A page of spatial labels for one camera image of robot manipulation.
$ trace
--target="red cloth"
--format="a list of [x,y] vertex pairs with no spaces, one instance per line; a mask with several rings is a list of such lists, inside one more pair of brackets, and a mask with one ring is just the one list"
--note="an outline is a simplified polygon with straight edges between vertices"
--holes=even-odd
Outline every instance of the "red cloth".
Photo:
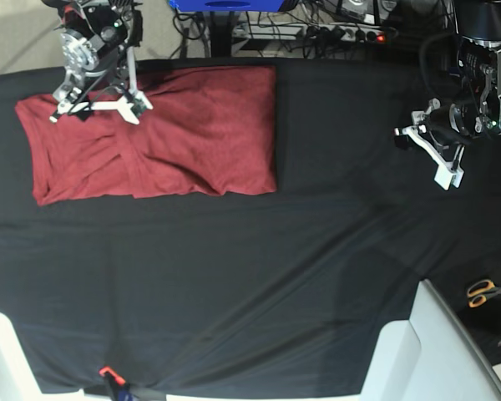
[[49,94],[17,103],[40,206],[102,195],[276,190],[273,67],[181,69],[143,76],[140,84],[154,110],[137,126],[116,111],[52,124]]

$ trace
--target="blue box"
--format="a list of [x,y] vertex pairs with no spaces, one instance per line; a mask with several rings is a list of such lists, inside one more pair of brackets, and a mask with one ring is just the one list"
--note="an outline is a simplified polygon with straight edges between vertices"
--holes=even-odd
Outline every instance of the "blue box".
[[288,11],[295,0],[169,0],[169,5],[183,13],[198,11]]

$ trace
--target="black cloth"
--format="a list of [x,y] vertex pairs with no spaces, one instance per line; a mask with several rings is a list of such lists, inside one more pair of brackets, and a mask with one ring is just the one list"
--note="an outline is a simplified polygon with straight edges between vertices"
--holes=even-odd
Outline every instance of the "black cloth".
[[173,394],[359,393],[379,331],[409,316],[425,277],[501,362],[501,302],[464,309],[472,280],[501,284],[501,138],[468,149],[462,187],[445,192],[425,154],[392,143],[427,104],[416,69],[224,63],[277,67],[278,193],[39,208],[14,105],[63,70],[0,77],[0,312],[42,390],[101,383],[109,364]]

